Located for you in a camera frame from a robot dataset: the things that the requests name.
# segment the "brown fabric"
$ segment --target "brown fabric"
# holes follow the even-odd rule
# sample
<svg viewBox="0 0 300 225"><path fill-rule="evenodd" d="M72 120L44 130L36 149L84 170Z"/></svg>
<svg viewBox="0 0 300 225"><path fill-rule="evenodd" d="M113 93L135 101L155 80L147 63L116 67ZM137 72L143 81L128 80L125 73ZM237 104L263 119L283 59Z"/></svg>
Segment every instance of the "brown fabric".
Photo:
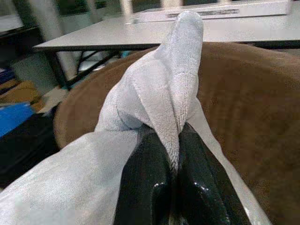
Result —
<svg viewBox="0 0 300 225"><path fill-rule="evenodd" d="M108 91L137 52L74 88L55 118L60 147L93 131ZM204 43L198 98L223 152L275 225L300 221L300 58Z"/></svg>

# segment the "white table top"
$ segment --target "white table top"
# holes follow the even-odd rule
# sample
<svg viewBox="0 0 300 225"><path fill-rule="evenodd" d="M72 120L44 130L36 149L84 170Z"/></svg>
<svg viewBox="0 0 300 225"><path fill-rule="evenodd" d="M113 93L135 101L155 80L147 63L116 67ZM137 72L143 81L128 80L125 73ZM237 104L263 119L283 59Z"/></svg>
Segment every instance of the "white table top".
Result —
<svg viewBox="0 0 300 225"><path fill-rule="evenodd" d="M300 45L300 1L292 3L289 15L206 19L204 41L259 43L269 48ZM36 50L134 50L161 43L173 22L125 24L123 17L89 27L35 46Z"/></svg>

